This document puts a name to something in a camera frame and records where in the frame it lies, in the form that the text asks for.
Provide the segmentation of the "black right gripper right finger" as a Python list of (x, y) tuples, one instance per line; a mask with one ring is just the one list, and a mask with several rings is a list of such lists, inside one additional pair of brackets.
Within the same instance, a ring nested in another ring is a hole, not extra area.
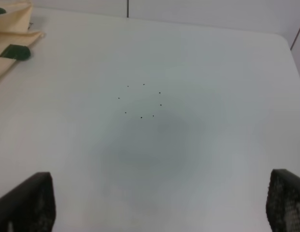
[(300, 232), (300, 177), (286, 169), (272, 170), (266, 215), (273, 232)]

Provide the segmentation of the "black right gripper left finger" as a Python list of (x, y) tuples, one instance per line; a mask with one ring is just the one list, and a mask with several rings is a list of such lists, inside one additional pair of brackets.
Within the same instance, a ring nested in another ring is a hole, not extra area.
[(51, 232), (55, 196), (51, 173), (38, 172), (0, 198), (0, 232)]

